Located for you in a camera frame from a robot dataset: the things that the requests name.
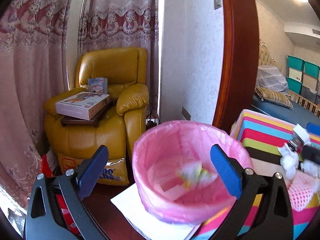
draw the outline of metal screw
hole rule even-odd
[[[67,170],[66,171],[66,175],[67,176],[71,176],[71,175],[73,175],[75,173],[75,170],[74,169],[70,169],[70,170]]]
[[[246,168],[244,171],[245,171],[245,173],[247,175],[252,175],[253,174],[253,169],[251,169],[251,168]]]
[[[282,179],[282,174],[280,172],[276,172],[276,178],[277,179]]]
[[[40,173],[38,176],[37,176],[37,179],[41,180],[44,178],[44,174],[43,173]]]

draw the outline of pink plastic bag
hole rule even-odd
[[[150,214],[167,223],[198,224],[234,204],[236,198],[228,193],[219,176],[208,186],[190,190],[175,201],[154,188],[165,178],[174,178],[177,170],[191,161],[201,161],[203,168],[217,173],[210,159],[214,144],[243,168],[253,168],[241,143],[211,125],[166,122],[140,137],[134,145],[132,167],[141,202]]]

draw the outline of white tissue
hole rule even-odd
[[[319,165],[315,164],[312,161],[305,160],[303,163],[301,163],[301,169],[304,173],[307,173],[314,178],[318,178],[319,176]]]
[[[278,147],[278,151],[282,155],[280,164],[285,170],[285,177],[286,179],[291,180],[296,175],[296,169],[299,166],[298,154],[291,151],[287,143],[282,147]]]

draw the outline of colorful striped box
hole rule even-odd
[[[251,147],[273,155],[280,155],[277,147],[293,138],[293,127],[295,125],[259,114],[250,110],[243,110],[237,122],[231,130],[231,137],[241,141],[244,147]],[[320,137],[311,134],[311,142],[314,146],[320,147]],[[257,195],[249,215],[244,222],[244,226],[239,235],[247,232],[252,225],[253,219],[258,211],[258,206],[262,195]],[[319,201],[315,194],[307,206],[301,212],[292,211],[293,215],[293,239],[305,229],[319,207]],[[208,240],[217,230],[225,217],[228,215],[231,207],[225,208],[214,217],[203,223],[192,240]]]

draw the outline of headboard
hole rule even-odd
[[[276,66],[280,72],[282,70],[282,64],[279,61],[276,61],[273,57],[271,57],[267,46],[264,44],[262,40],[259,40],[258,66],[261,66],[261,65]]]

